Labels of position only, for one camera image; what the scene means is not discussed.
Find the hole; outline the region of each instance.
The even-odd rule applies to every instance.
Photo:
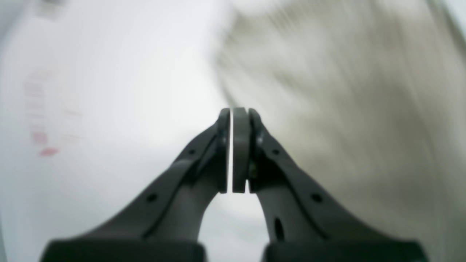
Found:
[[[323,199],[322,196],[319,194],[312,194],[311,195],[312,200],[314,200],[316,203],[322,203]]]
[[[281,221],[278,218],[275,218],[275,235],[278,241],[285,240],[285,233],[283,232],[283,226],[281,225]]]
[[[157,194],[150,194],[148,197],[147,197],[147,202],[154,202],[155,200],[157,200]]]

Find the screw hole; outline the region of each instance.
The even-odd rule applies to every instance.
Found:
[[[157,197],[157,194],[152,193],[147,197],[147,202],[154,202],[155,200],[157,200]]]
[[[278,241],[285,240],[285,232],[283,232],[283,226],[278,218],[275,218],[275,235],[277,236]]]
[[[312,194],[311,195],[312,200],[314,200],[316,203],[322,203],[323,199],[322,196],[319,194]]]

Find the blurry background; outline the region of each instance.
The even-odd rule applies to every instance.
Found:
[[[37,261],[165,170],[228,107],[209,61],[233,10],[284,1],[0,0],[0,262]],[[259,261],[257,198],[217,196],[200,241],[213,262]]]

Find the beige fabric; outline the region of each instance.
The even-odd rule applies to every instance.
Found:
[[[239,15],[217,72],[297,164],[374,228],[466,261],[466,65],[439,4],[297,0]]]

